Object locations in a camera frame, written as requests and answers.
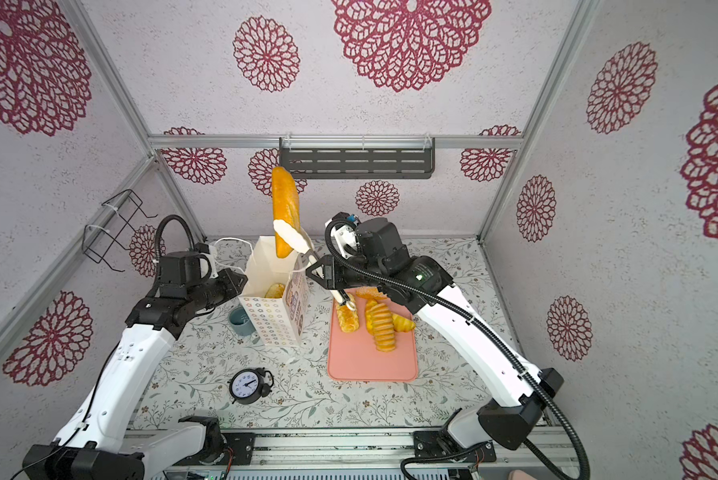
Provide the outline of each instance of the paper bag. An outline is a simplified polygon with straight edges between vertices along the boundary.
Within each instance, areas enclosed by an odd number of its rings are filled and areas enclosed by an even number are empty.
[[[255,324],[265,345],[299,346],[303,332],[303,315],[308,304],[305,272],[300,270],[306,259],[293,251],[286,258],[276,256],[273,236],[261,236],[247,262],[247,285],[240,302]],[[274,283],[285,284],[281,298],[263,298]]]

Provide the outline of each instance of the table surface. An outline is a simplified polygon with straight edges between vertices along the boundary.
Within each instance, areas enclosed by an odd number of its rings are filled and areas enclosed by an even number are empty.
[[[411,254],[429,255],[450,273],[473,307],[514,345],[475,239],[408,239]],[[219,256],[244,267],[249,247],[223,242]],[[317,253],[324,253],[317,244]],[[455,349],[418,322],[418,378],[402,382],[336,382],[327,376],[331,296],[308,282],[310,298],[303,346],[265,346],[256,334],[238,337],[229,327],[228,302],[189,323],[145,389],[131,428],[169,428],[187,415],[217,416],[222,428],[440,426],[456,408],[485,403],[489,392]],[[244,368],[271,370],[267,398],[231,404],[228,381]]]

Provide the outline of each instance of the black alarm clock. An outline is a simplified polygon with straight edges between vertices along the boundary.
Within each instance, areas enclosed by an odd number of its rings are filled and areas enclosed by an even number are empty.
[[[265,375],[271,377],[271,384],[265,382]],[[229,391],[234,398],[234,403],[249,405],[266,397],[271,393],[274,386],[274,374],[266,369],[244,369],[240,370],[234,378],[229,381]]]

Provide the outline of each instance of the pink cutting board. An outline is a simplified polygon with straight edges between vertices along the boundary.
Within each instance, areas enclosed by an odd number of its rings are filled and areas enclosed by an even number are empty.
[[[390,300],[381,300],[391,312],[412,319],[410,311]],[[333,380],[360,382],[411,382],[417,379],[415,333],[396,332],[397,348],[379,352],[375,340],[367,332],[364,306],[367,301],[356,297],[359,330],[345,333],[337,321],[337,302],[332,302],[330,347],[327,354],[327,374]]]

